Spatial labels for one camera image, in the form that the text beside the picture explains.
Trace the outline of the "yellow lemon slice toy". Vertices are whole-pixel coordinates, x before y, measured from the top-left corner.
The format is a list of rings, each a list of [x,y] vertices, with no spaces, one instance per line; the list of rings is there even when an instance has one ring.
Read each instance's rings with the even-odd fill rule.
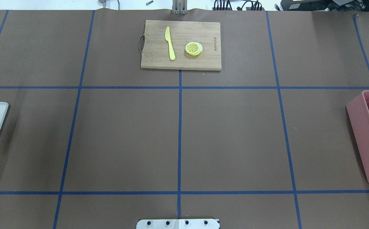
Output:
[[[203,52],[203,46],[198,42],[189,42],[185,46],[185,51],[190,56],[198,56]]]

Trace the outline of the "bamboo cutting board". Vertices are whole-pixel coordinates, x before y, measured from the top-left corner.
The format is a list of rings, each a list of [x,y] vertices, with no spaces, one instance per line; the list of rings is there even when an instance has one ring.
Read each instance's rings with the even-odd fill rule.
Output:
[[[168,43],[165,40],[166,27],[170,27],[170,37],[176,59],[171,61]],[[146,20],[143,34],[141,68],[189,71],[221,71],[221,24],[219,22],[191,22]],[[203,52],[190,56],[185,51],[189,42],[198,42]]]

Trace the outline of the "yellow plastic knife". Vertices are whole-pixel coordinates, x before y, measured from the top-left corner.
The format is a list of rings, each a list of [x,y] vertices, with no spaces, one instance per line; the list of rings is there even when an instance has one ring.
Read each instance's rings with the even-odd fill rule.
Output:
[[[172,41],[171,41],[171,37],[170,37],[170,27],[167,26],[166,30],[165,30],[165,40],[168,43],[168,53],[169,53],[169,59],[171,61],[174,61],[176,59],[175,53],[174,53],[174,49],[173,49],[173,45],[172,45]]]

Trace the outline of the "aluminium frame post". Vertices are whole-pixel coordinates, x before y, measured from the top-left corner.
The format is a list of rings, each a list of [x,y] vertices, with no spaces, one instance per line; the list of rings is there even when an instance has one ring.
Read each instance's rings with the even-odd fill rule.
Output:
[[[172,2],[172,14],[174,15],[186,15],[188,13],[187,0],[173,0]]]

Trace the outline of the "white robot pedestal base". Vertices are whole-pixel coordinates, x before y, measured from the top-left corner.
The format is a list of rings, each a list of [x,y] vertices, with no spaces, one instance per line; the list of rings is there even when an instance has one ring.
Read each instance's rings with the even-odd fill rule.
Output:
[[[145,219],[136,229],[220,229],[218,219]]]

